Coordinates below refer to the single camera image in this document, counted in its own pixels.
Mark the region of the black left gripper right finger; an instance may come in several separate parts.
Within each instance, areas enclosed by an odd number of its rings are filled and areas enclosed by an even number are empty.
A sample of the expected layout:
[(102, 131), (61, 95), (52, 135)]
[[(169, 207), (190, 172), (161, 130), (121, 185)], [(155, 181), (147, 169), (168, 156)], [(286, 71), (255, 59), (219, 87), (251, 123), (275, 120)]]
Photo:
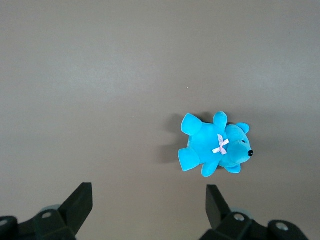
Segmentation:
[(262, 226), (245, 213), (232, 211), (216, 185), (206, 186), (205, 211), (211, 229), (202, 240), (307, 240), (291, 222), (272, 220)]

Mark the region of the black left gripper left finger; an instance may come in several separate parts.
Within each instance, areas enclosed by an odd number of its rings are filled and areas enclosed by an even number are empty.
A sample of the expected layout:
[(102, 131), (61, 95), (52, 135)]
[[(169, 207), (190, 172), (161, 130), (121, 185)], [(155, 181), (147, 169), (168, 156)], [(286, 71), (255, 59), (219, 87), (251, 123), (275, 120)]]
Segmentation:
[(92, 183), (83, 182), (62, 205), (48, 206), (18, 223), (14, 216), (0, 218), (2, 240), (75, 240), (93, 209)]

